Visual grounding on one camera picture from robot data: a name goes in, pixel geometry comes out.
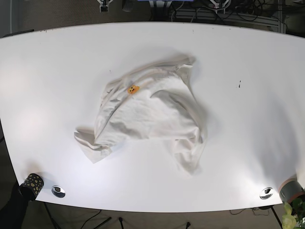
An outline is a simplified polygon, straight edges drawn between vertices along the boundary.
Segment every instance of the orange sticker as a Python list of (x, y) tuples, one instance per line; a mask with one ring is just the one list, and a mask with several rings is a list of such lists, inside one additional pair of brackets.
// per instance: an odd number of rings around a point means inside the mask
[(133, 85), (133, 86), (131, 86), (130, 88), (128, 88), (127, 92), (128, 92), (129, 94), (134, 94), (134, 93), (136, 93), (139, 89), (140, 89), (139, 86)]

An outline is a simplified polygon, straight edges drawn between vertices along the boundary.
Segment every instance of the white tabletop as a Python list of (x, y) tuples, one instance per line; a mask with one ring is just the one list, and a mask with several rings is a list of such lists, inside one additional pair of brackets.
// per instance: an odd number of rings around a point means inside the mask
[[(92, 164), (77, 127), (93, 127), (105, 85), (148, 64), (192, 56), (208, 137), (186, 177), (166, 150), (127, 144)], [(18, 182), (37, 200), (86, 208), (195, 212), (281, 203), (266, 187), (305, 185), (305, 40), (189, 23), (111, 23), (0, 39), (0, 119)], [(153, 148), (155, 153), (145, 150)], [(64, 188), (57, 198), (51, 187)]]

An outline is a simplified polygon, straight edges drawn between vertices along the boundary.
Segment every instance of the wrinkled fabric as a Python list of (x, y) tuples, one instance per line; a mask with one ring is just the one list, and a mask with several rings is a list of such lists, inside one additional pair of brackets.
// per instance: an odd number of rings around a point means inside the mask
[[(204, 138), (203, 117), (188, 87), (192, 66), (186, 62), (149, 67), (108, 84), (94, 136), (81, 130), (74, 133), (85, 155), (96, 163), (126, 141), (166, 140), (176, 162), (193, 172)], [(130, 94), (132, 86), (139, 89)]]

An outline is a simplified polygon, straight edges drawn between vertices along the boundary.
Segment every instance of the metal grommet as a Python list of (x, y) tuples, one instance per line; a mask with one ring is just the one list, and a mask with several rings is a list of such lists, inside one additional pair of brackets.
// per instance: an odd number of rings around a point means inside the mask
[(53, 186), (52, 187), (52, 193), (53, 193), (54, 196), (56, 196), (58, 198), (63, 198), (66, 195), (65, 190), (63, 190), (59, 186)]
[(267, 187), (263, 191), (261, 191), (259, 197), (261, 199), (268, 199), (273, 195), (273, 193), (274, 193), (273, 189), (271, 187)]

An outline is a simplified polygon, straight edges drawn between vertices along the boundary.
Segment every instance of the patterned cup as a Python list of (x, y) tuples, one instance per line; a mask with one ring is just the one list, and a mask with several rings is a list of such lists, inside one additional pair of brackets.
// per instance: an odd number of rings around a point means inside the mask
[(38, 196), (44, 183), (40, 176), (31, 173), (20, 185), (19, 192), (28, 201), (33, 201)]

